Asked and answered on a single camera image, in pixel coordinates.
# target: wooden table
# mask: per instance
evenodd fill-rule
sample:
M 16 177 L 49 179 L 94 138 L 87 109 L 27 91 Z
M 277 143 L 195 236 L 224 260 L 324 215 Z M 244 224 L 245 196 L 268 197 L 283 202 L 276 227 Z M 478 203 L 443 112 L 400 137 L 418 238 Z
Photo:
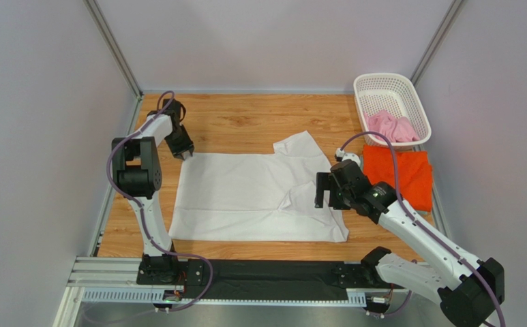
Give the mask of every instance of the wooden table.
M 137 128 L 148 111 L 156 109 L 158 95 L 146 95 Z M 353 95 L 178 95 L 188 109 L 184 124 L 203 153 L 273 153 L 272 144 L 308 130 L 320 148 L 335 163 L 334 151 L 361 131 Z M 360 154 L 364 140 L 346 147 Z M 182 161 L 166 146 L 158 148 L 163 181 L 160 204 L 164 224 L 170 227 Z M 426 219 L 432 222 L 432 216 Z M 391 249 L 407 260 L 419 257 L 398 237 L 374 225 L 367 217 L 344 211 L 350 230 L 345 243 L 322 242 L 208 242 L 174 240 L 182 253 L 209 259 L 253 260 L 343 260 L 359 261 L 377 246 Z M 112 206 L 102 244 L 101 257 L 142 255 L 142 236 L 130 205 L 117 196 Z

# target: white wall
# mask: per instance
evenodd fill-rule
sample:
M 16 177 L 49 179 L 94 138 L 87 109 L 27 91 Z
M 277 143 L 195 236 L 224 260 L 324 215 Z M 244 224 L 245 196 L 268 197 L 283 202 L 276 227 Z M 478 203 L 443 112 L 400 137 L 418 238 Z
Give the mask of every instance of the white wall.
M 145 90 L 352 91 L 410 77 L 451 0 L 100 0 Z
M 51 326 L 134 98 L 82 1 L 0 1 L 0 326 Z
M 505 266 L 508 326 L 527 326 L 527 1 L 469 1 L 418 91 L 450 233 Z

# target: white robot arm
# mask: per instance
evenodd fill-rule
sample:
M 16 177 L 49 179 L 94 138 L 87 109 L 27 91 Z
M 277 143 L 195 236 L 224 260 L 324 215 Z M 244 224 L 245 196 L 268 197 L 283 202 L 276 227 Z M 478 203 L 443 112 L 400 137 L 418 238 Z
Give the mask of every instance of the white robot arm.
M 172 240 L 166 231 L 162 212 L 160 210 L 159 190 L 162 185 L 162 171 L 158 158 L 157 147 L 165 140 L 175 157 L 184 159 L 186 153 L 192 155 L 193 142 L 190 140 L 185 127 L 180 122 L 183 105 L 173 101 L 169 108 L 159 116 L 157 112 L 150 112 L 147 121 L 154 119 L 152 124 L 138 136 L 124 144 L 112 160 L 113 178 L 117 186 L 131 195 L 134 200 L 128 202 L 136 214 L 140 230 L 146 227 L 148 233 L 143 232 L 145 257 L 161 257 L 163 252 L 157 249 L 151 240 L 163 249 L 171 251 Z M 112 141 L 112 148 L 122 138 Z M 139 165 L 127 165 L 127 162 L 140 160 Z M 144 208 L 145 224 L 142 223 L 140 207 Z
M 362 260 L 362 266 L 373 275 L 371 278 L 400 285 L 439 304 L 456 326 L 482 324 L 495 306 L 471 269 L 487 281 L 498 302 L 502 303 L 505 278 L 501 264 L 493 258 L 483 262 L 457 246 L 424 220 L 408 201 L 398 198 L 392 186 L 384 182 L 371 184 L 362 173 L 361 160 L 356 155 L 340 155 L 337 158 L 341 162 L 334 165 L 330 173 L 317 175 L 316 207 L 322 206 L 324 191 L 329 191 L 329 206 L 339 210 L 355 209 L 359 215 L 367 216 L 401 238 L 431 267 L 408 262 L 379 247 Z

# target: t-shirt sleeve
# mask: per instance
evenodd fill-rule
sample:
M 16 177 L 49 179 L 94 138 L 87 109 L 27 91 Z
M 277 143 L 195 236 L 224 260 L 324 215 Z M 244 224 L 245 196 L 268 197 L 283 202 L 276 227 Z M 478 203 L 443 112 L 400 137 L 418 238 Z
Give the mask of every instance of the t-shirt sleeve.
M 307 131 L 292 135 L 283 141 L 273 143 L 277 154 L 289 157 L 317 157 L 324 155 L 314 138 Z

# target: metal floor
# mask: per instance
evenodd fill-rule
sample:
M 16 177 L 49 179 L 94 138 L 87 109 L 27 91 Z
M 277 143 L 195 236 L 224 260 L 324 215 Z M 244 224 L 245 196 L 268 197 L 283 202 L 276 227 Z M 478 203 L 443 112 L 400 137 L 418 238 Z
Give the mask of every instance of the metal floor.
M 400 305 L 404 294 L 393 299 Z M 75 327 L 101 326 L 84 321 L 82 312 L 94 320 L 117 320 L 152 309 L 151 305 L 140 303 L 82 303 Z M 241 305 L 196 305 L 188 310 L 170 314 L 151 313 L 132 319 L 123 324 L 111 326 L 200 326 L 200 327 L 326 327 L 326 326 L 369 326 L 369 327 L 443 327 L 452 326 L 438 307 L 432 302 L 413 296 L 404 312 L 397 317 L 378 320 L 367 317 L 360 309 L 341 307 L 259 307 Z

